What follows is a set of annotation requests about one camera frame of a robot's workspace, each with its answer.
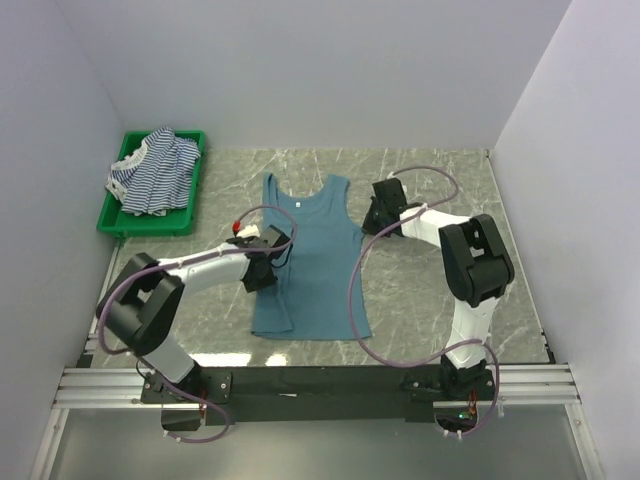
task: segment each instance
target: marble floor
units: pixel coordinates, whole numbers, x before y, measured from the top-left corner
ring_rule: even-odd
[[[404,166],[442,167],[458,180],[460,195],[439,210],[457,215],[488,213],[495,219],[516,270],[494,314],[491,344],[504,363],[546,363],[530,292],[516,255],[490,161],[484,150],[238,149],[211,151],[203,159],[197,224],[188,237],[132,238],[118,253],[113,278],[135,253],[175,257],[212,248],[231,236],[238,214],[258,205],[264,172],[294,196],[318,191],[327,174],[351,179],[348,212],[361,224],[371,184]],[[410,202],[436,199],[449,188],[437,173],[401,176]],[[255,217],[260,222],[259,214]],[[368,344],[387,358],[423,358],[443,348],[450,333],[453,297],[439,249],[393,237],[379,241],[362,267],[363,292],[373,338]],[[353,341],[267,340],[250,332],[255,297],[240,283],[216,286],[184,299],[173,325],[182,346],[202,365],[360,365],[375,363]],[[109,335],[110,344],[115,339]],[[129,367],[134,358],[94,356],[93,367]]]

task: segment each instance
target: white wall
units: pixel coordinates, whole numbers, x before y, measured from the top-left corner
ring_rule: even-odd
[[[123,130],[54,2],[3,2],[0,66],[0,476],[13,480],[27,478],[62,369],[82,352]]]
[[[127,128],[493,147],[569,0],[57,0]]]
[[[640,3],[574,0],[495,149],[551,345],[608,478],[640,478]]]

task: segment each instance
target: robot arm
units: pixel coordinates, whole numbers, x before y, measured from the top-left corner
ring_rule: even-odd
[[[131,275],[151,267],[177,264],[177,268],[161,269],[133,282],[112,304],[106,327],[135,356],[143,358],[171,383],[187,393],[200,395],[201,367],[170,333],[179,302],[185,296],[223,283],[241,281],[247,292],[273,285],[276,277],[271,262],[280,257],[282,250],[234,255],[221,253],[276,248],[288,241],[289,238],[273,226],[262,235],[256,227],[250,226],[208,252],[158,260],[146,253],[137,254],[107,291],[96,313],[100,316],[107,299]],[[198,257],[207,259],[197,262],[195,259]]]
[[[402,183],[395,177],[375,183],[373,189],[375,197],[363,225],[367,233],[376,234],[398,220],[415,217],[424,208],[407,204]],[[485,214],[469,218],[426,210],[392,233],[442,249],[447,284],[455,297],[447,347],[463,340],[486,340],[493,311],[514,278],[513,264],[493,219]],[[479,365],[484,358],[482,345],[466,345],[446,354],[457,370]]]

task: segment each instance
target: metal frame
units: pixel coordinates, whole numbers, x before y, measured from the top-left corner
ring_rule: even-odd
[[[582,405],[566,405],[565,408],[587,480],[606,478]]]
[[[102,282],[102,287],[100,288],[100,296],[98,298],[104,297],[104,294],[107,293],[107,289],[111,284],[111,277],[113,275],[113,269],[116,266],[116,262],[118,261],[118,254],[120,253],[120,247],[122,247],[122,240],[116,240],[116,244],[113,247],[113,252],[111,252],[111,258],[109,259],[109,266],[107,267],[107,273],[104,276],[104,282]],[[93,355],[98,346],[98,318],[94,315],[93,320],[91,320],[91,326],[89,327],[89,335],[87,336],[87,343],[84,347],[84,353],[88,355]]]
[[[30,480],[47,480],[53,468],[53,462],[58,454],[58,446],[62,439],[62,432],[67,423],[69,410],[66,408],[52,409],[47,427],[44,430],[40,448],[31,469]]]
[[[505,365],[500,368],[500,404],[575,405],[580,397],[568,365]],[[64,371],[53,409],[161,409],[161,404],[140,403],[144,380],[133,368]],[[464,402],[435,402],[434,406],[458,406]],[[197,404],[172,404],[171,408],[195,409]]]

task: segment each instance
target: purple cable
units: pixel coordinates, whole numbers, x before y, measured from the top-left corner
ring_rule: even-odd
[[[453,199],[458,192],[460,191],[460,186],[458,185],[458,182],[456,182],[455,178],[453,178],[453,176],[451,176],[449,173],[445,172],[444,170],[437,168],[437,167],[431,167],[431,166],[414,166],[414,167],[407,167],[407,168],[403,168],[400,169],[396,172],[393,172],[392,175],[397,175],[398,173],[402,173],[402,172],[406,172],[409,170],[417,170],[417,169],[426,169],[426,170],[433,170],[435,172],[441,173],[442,175],[444,175],[445,177],[447,177],[449,179],[449,181],[454,185],[454,192],[449,194],[448,196],[444,197],[443,199],[437,200],[436,202],[433,202],[430,204],[430,206],[436,206],[436,205],[441,205],[444,202],[448,202],[449,200]],[[482,427],[483,425],[485,425],[485,423],[487,422],[487,419],[491,416],[491,414],[493,413],[496,404],[498,403],[498,395],[499,395],[499,389],[500,389],[500,366],[498,363],[498,357],[496,356],[495,352],[491,349],[491,347],[486,343],[483,342],[480,339],[470,339],[470,340],[463,340],[462,342],[458,342],[455,343],[453,345],[450,345],[449,347],[434,353],[433,355],[428,356],[427,358],[423,358],[421,360],[414,360],[411,362],[397,362],[395,360],[389,360],[386,359],[384,357],[382,357],[381,355],[377,354],[376,352],[374,352],[371,348],[369,348],[369,346],[364,342],[364,340],[362,339],[362,336],[360,335],[360,332],[358,332],[358,327],[356,326],[356,321],[355,318],[353,317],[353,284],[355,283],[356,280],[356,276],[358,275],[358,271],[360,270],[360,264],[362,263],[362,260],[364,258],[364,256],[367,254],[367,252],[369,252],[369,250],[371,250],[371,247],[373,247],[373,244],[375,242],[377,242],[380,238],[382,238],[383,236],[385,236],[386,234],[388,234],[389,232],[395,230],[396,228],[398,228],[399,226],[410,222],[411,220],[415,220],[416,218],[420,217],[420,215],[422,215],[424,212],[427,211],[427,206],[423,206],[421,207],[415,214],[408,216],[407,218],[403,218],[401,220],[398,220],[397,222],[383,228],[381,231],[379,231],[377,234],[374,235],[374,237],[371,239],[371,241],[367,244],[366,247],[364,247],[364,249],[362,250],[362,252],[360,253],[360,256],[358,257],[358,261],[356,262],[355,266],[353,267],[353,270],[351,272],[351,277],[349,278],[349,286],[347,287],[347,308],[349,310],[349,325],[351,325],[351,330],[353,331],[353,335],[356,339],[356,341],[358,342],[358,345],[360,345],[360,347],[362,347],[362,349],[367,352],[367,354],[373,358],[374,360],[382,363],[383,365],[388,365],[390,367],[395,367],[395,368],[414,368],[414,367],[419,367],[421,365],[426,365],[427,363],[430,363],[434,360],[436,360],[437,358],[441,357],[442,355],[445,355],[449,352],[451,352],[452,350],[455,350],[456,348],[459,347],[463,347],[465,345],[482,345],[488,352],[489,355],[491,356],[493,363],[495,365],[495,391],[493,394],[493,399],[491,401],[491,406],[489,407],[489,410],[487,412],[487,414],[482,417],[480,419],[480,421],[478,422],[478,424],[472,428],[471,430],[468,430],[466,432],[462,433],[462,436],[466,436],[472,432],[475,432],[476,430],[478,430],[480,427]]]
[[[447,203],[453,200],[454,198],[456,198],[458,196],[458,193],[460,193],[460,185],[458,185],[458,182],[456,181],[456,179],[453,178],[453,175],[451,175],[446,170],[443,170],[442,168],[432,167],[431,165],[414,165],[412,167],[404,167],[404,168],[401,168],[400,170],[396,170],[391,175],[395,177],[399,173],[408,172],[410,170],[431,170],[433,172],[438,172],[440,175],[447,177],[449,182],[451,182],[451,185],[453,185],[453,192],[451,192],[446,197],[436,200],[435,202],[431,202],[431,203],[427,202],[427,205],[429,205],[429,208],[434,208],[434,207],[437,207],[438,205],[442,205],[443,203]]]
[[[222,257],[224,255],[233,255],[233,254],[237,254],[237,253],[271,253],[271,252],[280,252],[282,250],[287,249],[290,245],[292,245],[293,241],[296,239],[296,236],[298,235],[298,227],[297,227],[296,222],[293,219],[293,217],[289,213],[287,213],[285,210],[280,208],[280,207],[276,207],[276,206],[273,206],[273,205],[258,205],[256,207],[252,207],[249,210],[247,210],[244,213],[242,213],[238,217],[238,221],[241,221],[243,218],[245,218],[251,212],[254,212],[256,210],[266,209],[266,208],[271,208],[273,210],[279,211],[285,217],[287,217],[287,219],[289,219],[289,221],[291,222],[291,225],[292,225],[291,238],[289,239],[289,241],[287,243],[285,243],[284,245],[280,245],[279,247],[273,247],[273,248],[238,248],[238,249],[232,249],[232,250],[223,250],[222,252],[219,251],[219,250],[214,250],[213,252],[204,253],[204,254],[199,255],[197,257],[193,257],[193,258],[190,258],[188,260],[185,260],[182,263],[181,262],[172,262],[172,263],[168,263],[168,264],[165,264],[165,265],[157,265],[155,267],[147,268],[145,270],[141,270],[139,272],[134,273],[130,277],[127,277],[120,285],[118,285],[118,287],[113,291],[113,293],[109,296],[109,298],[105,302],[104,308],[102,309],[102,312],[100,313],[100,318],[98,319],[98,343],[100,344],[100,347],[105,352],[107,352],[109,355],[119,355],[121,353],[125,353],[125,352],[129,351],[128,348],[119,348],[119,349],[110,348],[107,345],[107,342],[105,341],[104,329],[105,329],[105,325],[107,323],[107,317],[109,316],[109,312],[110,312],[111,307],[113,306],[113,303],[115,302],[116,298],[118,296],[120,296],[120,294],[122,292],[124,292],[127,288],[129,288],[129,286],[131,286],[131,284],[133,284],[133,282],[135,282],[139,278],[142,278],[142,277],[144,277],[146,275],[150,275],[152,273],[156,273],[156,272],[159,272],[159,271],[162,271],[162,270],[170,270],[170,269],[176,268],[176,267],[188,266],[188,265],[192,265],[194,263],[201,262],[203,260],[211,260],[213,258]],[[153,369],[153,366],[151,366],[149,363],[147,363],[144,359],[141,358],[140,360],[147,367]],[[191,395],[191,394],[189,394],[187,392],[184,392],[184,391],[180,390],[179,388],[175,387],[160,372],[157,372],[157,373],[160,375],[162,383],[164,383],[164,385],[169,390],[171,390],[173,393],[175,393],[176,395],[179,395],[181,397],[184,397],[187,400],[191,400],[192,402],[197,402],[197,403],[200,403],[200,404],[204,403],[205,405],[207,405],[208,408],[211,408],[211,409],[215,410],[216,412],[220,413],[220,415],[223,416],[224,421],[225,421],[225,425],[224,425],[223,429],[219,433],[217,433],[216,435],[213,435],[211,437],[192,439],[192,438],[179,437],[178,435],[176,435],[174,433],[169,433],[168,435],[170,437],[175,438],[176,440],[179,439],[181,442],[184,442],[184,443],[208,443],[208,442],[212,442],[214,440],[219,439],[225,433],[227,433],[227,431],[229,430],[229,428],[231,426],[231,418],[229,417],[229,414],[223,408],[219,407],[215,403],[209,402],[208,400],[204,400],[202,398],[198,398],[198,397],[196,397],[194,395]]]

